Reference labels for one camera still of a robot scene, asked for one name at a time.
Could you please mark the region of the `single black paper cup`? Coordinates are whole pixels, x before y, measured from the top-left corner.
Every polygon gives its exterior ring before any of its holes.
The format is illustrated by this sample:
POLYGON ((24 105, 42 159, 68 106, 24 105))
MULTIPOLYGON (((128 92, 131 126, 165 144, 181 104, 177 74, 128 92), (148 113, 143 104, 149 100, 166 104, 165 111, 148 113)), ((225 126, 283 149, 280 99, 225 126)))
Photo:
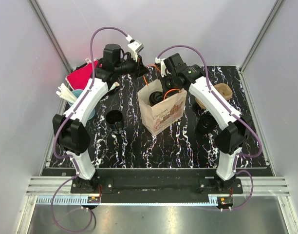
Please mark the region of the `single black paper cup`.
POLYGON ((152 92, 149 96, 149 103, 154 106, 164 100, 164 93, 160 91, 152 92))

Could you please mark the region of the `cream bear paper bag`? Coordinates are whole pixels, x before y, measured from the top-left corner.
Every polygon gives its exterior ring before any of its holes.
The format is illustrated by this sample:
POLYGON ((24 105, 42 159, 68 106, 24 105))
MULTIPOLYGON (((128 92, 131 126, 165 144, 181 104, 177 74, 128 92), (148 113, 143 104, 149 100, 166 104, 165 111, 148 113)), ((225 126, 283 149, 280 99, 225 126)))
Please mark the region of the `cream bear paper bag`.
POLYGON ((138 104, 140 108, 141 121, 146 129, 152 134, 157 135, 179 120, 183 114, 186 104, 187 91, 167 91, 164 93, 161 84, 161 73, 157 65, 150 64, 147 66, 151 72, 154 72, 158 78, 149 81, 148 75, 144 75, 145 86, 138 93, 138 104), (164 100, 151 106, 149 96, 152 92, 160 91, 164 93, 164 100))

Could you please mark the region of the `black cup stack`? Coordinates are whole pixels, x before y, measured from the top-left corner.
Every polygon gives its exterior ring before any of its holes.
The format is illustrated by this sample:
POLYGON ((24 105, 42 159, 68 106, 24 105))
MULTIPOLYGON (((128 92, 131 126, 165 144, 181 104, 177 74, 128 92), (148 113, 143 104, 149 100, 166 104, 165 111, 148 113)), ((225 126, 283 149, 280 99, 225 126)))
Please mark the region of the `black cup stack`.
POLYGON ((111 110, 106 114, 106 123, 110 129, 114 131, 121 131, 124 128, 123 114, 119 110, 111 110))
POLYGON ((213 115, 211 113, 205 113, 201 115, 196 128, 201 134, 209 134, 216 126, 217 122, 213 115))

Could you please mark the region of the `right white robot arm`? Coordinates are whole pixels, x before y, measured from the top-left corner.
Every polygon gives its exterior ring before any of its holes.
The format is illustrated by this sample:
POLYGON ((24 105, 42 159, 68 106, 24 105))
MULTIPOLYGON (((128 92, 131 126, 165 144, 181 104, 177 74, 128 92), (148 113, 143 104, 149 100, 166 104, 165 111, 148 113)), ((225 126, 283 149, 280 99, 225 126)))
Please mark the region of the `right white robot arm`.
POLYGON ((217 192, 226 193, 235 182, 237 157, 252 132, 252 118, 223 98, 209 81, 207 69, 196 64, 188 66, 178 53, 163 59, 157 57, 155 63, 160 66, 162 77, 168 79, 169 87, 184 88, 195 96, 219 126, 221 131, 214 141, 220 155, 213 186, 217 192))

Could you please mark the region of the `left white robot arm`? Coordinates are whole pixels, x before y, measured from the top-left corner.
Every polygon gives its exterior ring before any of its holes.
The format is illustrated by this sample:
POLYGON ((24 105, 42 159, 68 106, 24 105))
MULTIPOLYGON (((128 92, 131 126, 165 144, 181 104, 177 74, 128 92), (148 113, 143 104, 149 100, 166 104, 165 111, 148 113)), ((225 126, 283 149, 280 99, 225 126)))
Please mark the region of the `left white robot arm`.
POLYGON ((121 54, 118 44, 107 44, 103 57, 92 64, 92 74, 79 98, 64 114, 53 117, 54 145, 64 149, 75 167, 74 180, 88 193, 98 189, 97 172, 88 153, 90 136, 85 126, 89 115, 120 76, 138 78, 147 73, 139 55, 143 48, 141 42, 132 40, 129 51, 121 54))

